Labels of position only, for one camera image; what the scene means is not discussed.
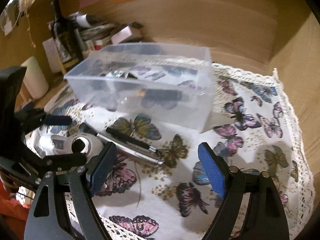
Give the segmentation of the stack of papers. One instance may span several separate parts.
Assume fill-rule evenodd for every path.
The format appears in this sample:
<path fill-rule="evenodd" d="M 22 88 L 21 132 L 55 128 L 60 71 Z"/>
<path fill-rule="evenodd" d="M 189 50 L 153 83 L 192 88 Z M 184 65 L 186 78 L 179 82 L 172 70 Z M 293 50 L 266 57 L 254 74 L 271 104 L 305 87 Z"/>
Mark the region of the stack of papers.
<path fill-rule="evenodd" d="M 81 51 L 99 50 L 111 44 L 111 36 L 118 23 L 108 22 L 97 16 L 75 12 L 68 16 L 75 27 L 75 35 Z"/>

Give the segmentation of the dark wine bottle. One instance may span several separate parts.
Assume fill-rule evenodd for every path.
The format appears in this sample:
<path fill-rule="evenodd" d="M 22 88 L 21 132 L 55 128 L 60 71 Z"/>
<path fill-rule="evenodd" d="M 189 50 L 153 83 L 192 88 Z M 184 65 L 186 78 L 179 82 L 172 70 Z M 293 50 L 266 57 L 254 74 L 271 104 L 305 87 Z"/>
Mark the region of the dark wine bottle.
<path fill-rule="evenodd" d="M 68 72 L 82 62 L 84 57 L 76 38 L 73 22 L 63 17 L 59 0 L 53 0 L 51 5 L 54 10 L 51 33 L 62 66 Z"/>

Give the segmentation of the white small box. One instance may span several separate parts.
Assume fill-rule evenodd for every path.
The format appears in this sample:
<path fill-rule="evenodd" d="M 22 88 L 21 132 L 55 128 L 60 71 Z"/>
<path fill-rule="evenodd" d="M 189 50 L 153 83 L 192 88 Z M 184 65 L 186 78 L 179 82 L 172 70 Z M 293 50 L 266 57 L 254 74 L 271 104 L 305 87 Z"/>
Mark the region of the white small box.
<path fill-rule="evenodd" d="M 141 33 L 142 28 L 143 25 L 138 22 L 119 25 L 111 31 L 111 43 L 139 42 L 143 38 Z"/>

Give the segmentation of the black slim pen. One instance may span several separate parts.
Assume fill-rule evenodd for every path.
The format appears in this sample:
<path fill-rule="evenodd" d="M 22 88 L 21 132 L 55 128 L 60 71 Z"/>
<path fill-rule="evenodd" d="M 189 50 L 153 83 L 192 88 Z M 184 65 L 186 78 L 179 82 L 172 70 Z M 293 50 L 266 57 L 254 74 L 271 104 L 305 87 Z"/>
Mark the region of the black slim pen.
<path fill-rule="evenodd" d="M 116 130 L 116 129 L 113 129 L 113 128 L 110 128 L 108 127 L 106 129 L 106 132 L 110 135 L 112 135 L 113 137 L 127 143 L 127 144 L 132 144 L 134 146 L 137 146 L 137 147 L 140 147 L 140 148 L 143 148 L 145 150 L 148 150 L 148 151 L 151 151 L 151 152 L 157 152 L 157 148 L 147 144 L 146 142 L 143 142 L 143 141 L 140 141 L 140 140 L 137 140 L 133 137 L 130 137 L 129 135 L 127 134 L 124 134 L 124 133 L 121 133 L 120 131 Z"/>

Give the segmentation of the handwritten white note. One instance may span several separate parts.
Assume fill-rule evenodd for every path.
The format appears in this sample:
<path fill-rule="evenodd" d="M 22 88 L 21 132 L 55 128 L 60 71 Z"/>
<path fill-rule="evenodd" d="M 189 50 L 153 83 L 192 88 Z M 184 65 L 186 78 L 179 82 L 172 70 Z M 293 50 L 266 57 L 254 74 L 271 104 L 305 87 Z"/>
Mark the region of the handwritten white note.
<path fill-rule="evenodd" d="M 56 49 L 56 45 L 54 43 L 53 38 L 45 40 L 44 42 L 42 42 L 42 45 L 43 45 L 43 48 L 49 63 L 49 67 L 52 73 L 61 72 L 57 49 Z"/>

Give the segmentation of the butterfly print lace cloth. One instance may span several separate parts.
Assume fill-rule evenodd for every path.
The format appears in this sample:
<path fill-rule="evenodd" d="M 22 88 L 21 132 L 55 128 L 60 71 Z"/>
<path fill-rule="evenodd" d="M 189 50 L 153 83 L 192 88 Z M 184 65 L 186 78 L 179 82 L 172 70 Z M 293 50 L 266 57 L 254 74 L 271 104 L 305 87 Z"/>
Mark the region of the butterfly print lace cloth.
<path fill-rule="evenodd" d="M 315 191 L 298 120 L 276 75 L 249 79 L 214 65 L 217 77 L 212 115 L 204 132 L 163 123 L 144 111 L 121 113 L 80 103 L 66 86 L 46 110 L 69 114 L 71 126 L 42 126 L 26 137 L 44 156 L 45 135 L 71 136 L 86 122 L 100 133 L 113 127 L 159 150 L 164 165 L 154 167 L 121 156 L 93 202 L 114 239 L 201 239 L 221 198 L 210 186 L 197 149 L 206 142 L 242 172 L 267 171 L 284 206 L 290 238 L 311 217 Z"/>

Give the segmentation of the clear plastic storage box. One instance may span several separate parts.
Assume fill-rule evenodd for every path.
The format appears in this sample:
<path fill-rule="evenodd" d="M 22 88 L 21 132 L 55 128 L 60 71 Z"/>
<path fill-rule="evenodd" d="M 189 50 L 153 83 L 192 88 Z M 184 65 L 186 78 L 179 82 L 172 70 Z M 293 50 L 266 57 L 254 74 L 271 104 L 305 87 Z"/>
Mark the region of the clear plastic storage box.
<path fill-rule="evenodd" d="M 107 78 L 112 70 L 137 79 Z M 65 79 L 83 103 L 112 112 L 145 114 L 160 122 L 202 132 L 215 98 L 210 51 L 207 47 L 170 43 L 122 43 L 90 53 Z M 141 89 L 180 90 L 188 100 L 150 102 Z"/>

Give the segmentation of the black gold cosmetic tube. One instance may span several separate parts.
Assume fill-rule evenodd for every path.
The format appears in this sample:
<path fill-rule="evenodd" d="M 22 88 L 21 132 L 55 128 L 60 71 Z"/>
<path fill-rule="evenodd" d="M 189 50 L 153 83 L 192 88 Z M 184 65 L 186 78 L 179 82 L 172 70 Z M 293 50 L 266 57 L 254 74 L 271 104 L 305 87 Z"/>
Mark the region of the black gold cosmetic tube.
<path fill-rule="evenodd" d="M 182 91 L 172 89 L 141 89 L 138 96 L 142 97 L 143 100 L 150 102 L 180 102 L 188 100 L 188 96 Z"/>

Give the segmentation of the small dark butterfly clip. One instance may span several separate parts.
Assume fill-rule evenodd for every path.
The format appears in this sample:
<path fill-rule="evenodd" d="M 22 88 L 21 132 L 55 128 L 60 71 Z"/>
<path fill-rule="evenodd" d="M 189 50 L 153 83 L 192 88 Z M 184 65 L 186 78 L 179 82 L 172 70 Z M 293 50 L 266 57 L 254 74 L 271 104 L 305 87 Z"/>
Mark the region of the small dark butterfly clip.
<path fill-rule="evenodd" d="M 127 78 L 127 79 L 137 79 L 137 77 L 134 76 L 134 75 L 131 74 L 131 73 L 127 73 L 126 78 Z"/>

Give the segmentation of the silver metal pen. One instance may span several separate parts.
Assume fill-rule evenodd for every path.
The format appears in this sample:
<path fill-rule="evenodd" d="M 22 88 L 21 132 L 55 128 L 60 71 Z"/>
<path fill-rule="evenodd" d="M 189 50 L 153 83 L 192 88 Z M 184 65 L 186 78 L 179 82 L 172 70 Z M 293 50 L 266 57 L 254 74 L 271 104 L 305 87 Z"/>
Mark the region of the silver metal pen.
<path fill-rule="evenodd" d="M 164 164 L 164 160 L 158 155 L 156 152 L 151 152 L 145 150 L 143 148 L 134 146 L 132 144 L 127 144 L 112 135 L 106 133 L 105 135 L 98 133 L 93 127 L 89 126 L 87 123 L 83 122 L 79 126 L 80 131 L 84 133 L 89 133 L 97 138 L 99 138 L 102 142 L 112 142 L 116 145 L 117 149 L 120 153 L 130 156 L 135 160 L 140 160 L 147 164 L 153 165 L 155 167 L 162 166 Z"/>

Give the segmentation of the cream pillar candle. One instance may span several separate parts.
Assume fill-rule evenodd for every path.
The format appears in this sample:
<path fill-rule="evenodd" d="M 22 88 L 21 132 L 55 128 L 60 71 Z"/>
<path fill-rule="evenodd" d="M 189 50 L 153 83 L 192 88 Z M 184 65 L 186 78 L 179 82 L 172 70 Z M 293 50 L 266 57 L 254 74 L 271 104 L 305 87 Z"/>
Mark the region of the cream pillar candle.
<path fill-rule="evenodd" d="M 36 57 L 29 57 L 24 63 L 22 63 L 22 67 L 26 68 L 23 83 L 29 94 L 35 100 L 41 99 L 48 92 L 49 85 Z"/>

